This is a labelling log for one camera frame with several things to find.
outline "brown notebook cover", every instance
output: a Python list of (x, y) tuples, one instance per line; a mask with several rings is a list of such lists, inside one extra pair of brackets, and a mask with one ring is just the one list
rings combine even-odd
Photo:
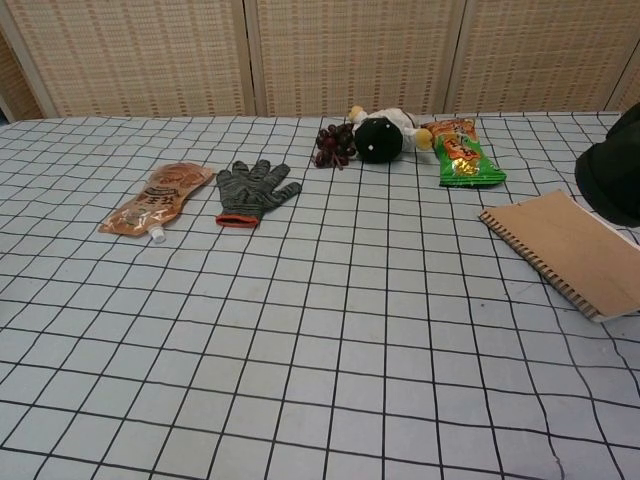
[(564, 192), (488, 208), (480, 218), (587, 318), (640, 310), (640, 248)]

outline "plush toy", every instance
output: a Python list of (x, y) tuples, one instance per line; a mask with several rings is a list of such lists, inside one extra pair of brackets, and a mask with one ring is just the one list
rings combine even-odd
[(400, 152), (431, 148), (431, 132), (416, 128), (414, 116), (401, 108), (387, 108), (368, 115), (356, 105), (349, 113), (349, 120), (354, 123), (356, 150), (364, 162), (390, 162)]

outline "wicker panel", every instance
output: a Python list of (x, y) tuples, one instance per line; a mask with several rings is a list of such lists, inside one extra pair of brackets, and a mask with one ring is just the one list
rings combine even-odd
[(638, 36), (638, 0), (469, 2), (448, 111), (601, 110)]
[[(242, 85), (241, 64), (247, 63), (247, 72), (249, 67), (240, 60), (232, 2), (7, 4), (60, 115), (253, 111)], [(244, 24), (237, 28), (244, 38)]]
[(441, 110), (462, 4), (257, 0), (268, 114)]
[(620, 78), (620, 83), (607, 108), (625, 111), (638, 102), (640, 102), (640, 43)]
[(0, 35), (0, 105), (11, 121), (42, 118), (42, 112), (36, 102), (22, 69)]

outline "chip bag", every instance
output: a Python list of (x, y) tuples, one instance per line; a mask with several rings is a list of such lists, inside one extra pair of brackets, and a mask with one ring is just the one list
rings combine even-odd
[(433, 148), (440, 160), (441, 187), (497, 185), (507, 178), (480, 148), (473, 120), (455, 118), (423, 127), (433, 135)]

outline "grapes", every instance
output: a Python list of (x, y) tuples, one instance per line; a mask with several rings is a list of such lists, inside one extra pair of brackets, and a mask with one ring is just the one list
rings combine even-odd
[(313, 159), (316, 167), (338, 167), (342, 170), (344, 165), (348, 165), (349, 157), (356, 154), (352, 131), (352, 123), (331, 124), (318, 130), (316, 146), (319, 151)]
[(338, 142), (336, 141), (335, 137), (328, 137), (324, 139), (320, 148), (324, 148), (326, 150), (335, 150), (337, 146)]

